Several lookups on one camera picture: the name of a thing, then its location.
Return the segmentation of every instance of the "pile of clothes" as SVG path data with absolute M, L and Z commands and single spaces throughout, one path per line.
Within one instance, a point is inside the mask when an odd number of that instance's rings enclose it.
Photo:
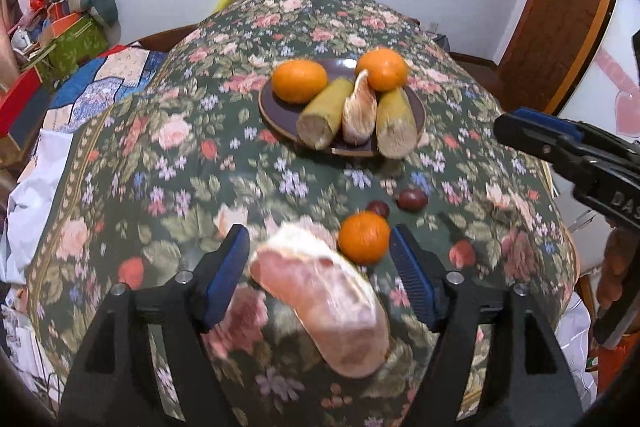
M 102 28 L 110 28 L 118 20 L 115 0 L 30 0 L 30 12 L 10 31 L 18 63 L 25 63 L 85 13 Z

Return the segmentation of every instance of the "baseboard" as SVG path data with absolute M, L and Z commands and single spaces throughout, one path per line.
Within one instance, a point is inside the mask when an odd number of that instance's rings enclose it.
M 489 68 L 492 71 L 497 71 L 498 69 L 498 66 L 496 65 L 496 63 L 492 60 L 489 60 L 488 58 L 474 57 L 473 55 L 465 55 L 463 53 L 456 53 L 456 52 L 450 52 L 449 55 L 451 55 L 451 57 L 454 60 L 457 60 L 459 62 L 468 62 L 469 64 L 477 64 L 478 66 L 484 66 L 485 68 Z

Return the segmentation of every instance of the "orange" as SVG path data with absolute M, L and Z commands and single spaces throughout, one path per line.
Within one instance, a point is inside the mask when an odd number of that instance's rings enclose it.
M 289 103 L 307 103 L 328 84 L 326 71 L 311 60 L 289 60 L 279 65 L 271 75 L 273 92 Z
M 356 75 L 369 71 L 369 86 L 376 91 L 391 91 L 406 84 L 409 67 L 398 52 L 379 48 L 367 52 L 356 64 Z
M 338 246 L 355 264 L 374 264 L 388 250 L 390 232 L 384 217 L 366 210 L 344 220 L 338 233 Z

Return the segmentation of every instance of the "orange box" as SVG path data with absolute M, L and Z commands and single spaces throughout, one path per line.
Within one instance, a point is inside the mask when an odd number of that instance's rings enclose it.
M 81 13 L 70 13 L 66 17 L 62 17 L 62 19 L 58 19 L 57 21 L 52 22 L 42 31 L 42 35 L 38 39 L 40 41 L 40 46 L 45 47 L 47 44 L 53 41 L 53 39 L 62 35 L 62 33 L 71 28 L 71 26 L 73 26 L 75 23 L 77 23 L 81 19 L 81 17 Z

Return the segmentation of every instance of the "red box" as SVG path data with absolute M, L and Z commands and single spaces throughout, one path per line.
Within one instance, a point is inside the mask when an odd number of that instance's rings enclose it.
M 20 112 L 40 89 L 42 81 L 36 68 L 29 68 L 21 74 L 14 85 L 0 100 L 0 138 L 9 134 L 11 126 Z

